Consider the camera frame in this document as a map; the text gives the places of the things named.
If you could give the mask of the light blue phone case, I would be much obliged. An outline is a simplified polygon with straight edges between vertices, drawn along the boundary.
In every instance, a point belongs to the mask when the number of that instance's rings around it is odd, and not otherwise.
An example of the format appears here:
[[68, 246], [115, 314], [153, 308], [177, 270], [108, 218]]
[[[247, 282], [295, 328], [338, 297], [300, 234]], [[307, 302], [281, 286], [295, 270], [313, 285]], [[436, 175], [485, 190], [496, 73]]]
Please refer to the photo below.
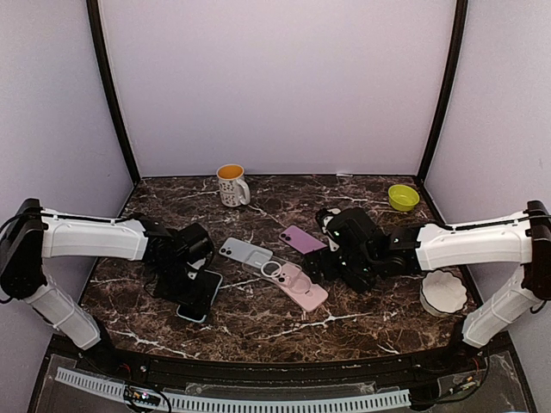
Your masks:
[[189, 279], [185, 288], [176, 296], [176, 315], [193, 323], [206, 321], [216, 299], [223, 277], [221, 274], [204, 270]]

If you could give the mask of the light blue bare phone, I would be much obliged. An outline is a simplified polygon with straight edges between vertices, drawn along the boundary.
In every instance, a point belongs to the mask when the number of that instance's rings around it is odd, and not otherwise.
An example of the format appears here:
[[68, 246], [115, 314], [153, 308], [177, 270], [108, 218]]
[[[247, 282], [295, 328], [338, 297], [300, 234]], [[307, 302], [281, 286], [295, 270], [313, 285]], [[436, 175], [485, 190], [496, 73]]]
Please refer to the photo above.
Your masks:
[[219, 248], [219, 254], [257, 269], [260, 269], [266, 262], [269, 262], [273, 256], [271, 250], [234, 237], [229, 237], [222, 244]]

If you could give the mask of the pink phone case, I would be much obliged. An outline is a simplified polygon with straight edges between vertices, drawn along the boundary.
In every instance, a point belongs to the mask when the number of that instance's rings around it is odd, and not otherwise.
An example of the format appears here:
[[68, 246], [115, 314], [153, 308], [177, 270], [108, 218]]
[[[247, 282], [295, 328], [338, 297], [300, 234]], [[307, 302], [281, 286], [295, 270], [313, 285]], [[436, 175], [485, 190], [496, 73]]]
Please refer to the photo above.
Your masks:
[[316, 310], [328, 298], [328, 292], [323, 287], [313, 283], [301, 268], [292, 263], [269, 262], [263, 271], [293, 302], [306, 312]]

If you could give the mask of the purple phone case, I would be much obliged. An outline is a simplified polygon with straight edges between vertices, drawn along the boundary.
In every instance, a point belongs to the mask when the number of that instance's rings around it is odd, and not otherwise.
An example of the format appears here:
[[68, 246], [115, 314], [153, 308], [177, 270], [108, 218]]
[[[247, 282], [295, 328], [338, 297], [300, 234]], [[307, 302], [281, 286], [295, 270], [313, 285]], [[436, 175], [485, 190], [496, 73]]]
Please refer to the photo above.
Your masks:
[[286, 228], [279, 234], [278, 238], [302, 255], [327, 247], [325, 243], [319, 241], [296, 225], [291, 225]]

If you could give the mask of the clear phone case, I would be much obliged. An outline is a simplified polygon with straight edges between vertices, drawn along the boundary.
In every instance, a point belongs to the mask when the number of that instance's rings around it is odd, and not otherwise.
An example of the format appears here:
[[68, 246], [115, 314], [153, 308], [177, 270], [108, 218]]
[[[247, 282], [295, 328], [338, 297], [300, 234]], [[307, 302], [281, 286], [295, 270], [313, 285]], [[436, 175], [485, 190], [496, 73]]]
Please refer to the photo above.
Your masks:
[[275, 284], [287, 295], [307, 293], [312, 286], [301, 266], [260, 251], [252, 252], [242, 266], [250, 274]]

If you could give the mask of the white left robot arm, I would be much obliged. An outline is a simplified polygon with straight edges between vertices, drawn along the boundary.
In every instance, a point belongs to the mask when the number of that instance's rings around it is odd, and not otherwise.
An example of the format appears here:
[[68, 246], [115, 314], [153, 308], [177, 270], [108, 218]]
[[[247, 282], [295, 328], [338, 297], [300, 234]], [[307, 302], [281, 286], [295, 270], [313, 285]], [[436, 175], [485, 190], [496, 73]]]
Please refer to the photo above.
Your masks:
[[153, 272], [154, 297], [177, 305], [176, 314], [202, 323], [223, 278], [209, 270], [214, 244], [198, 223], [182, 229], [163, 226], [143, 214], [99, 218], [61, 213], [26, 199], [1, 226], [1, 289], [8, 300], [30, 305], [54, 329], [88, 351], [103, 375], [121, 369], [105, 329], [57, 286], [44, 261], [59, 256], [92, 256], [143, 262]]

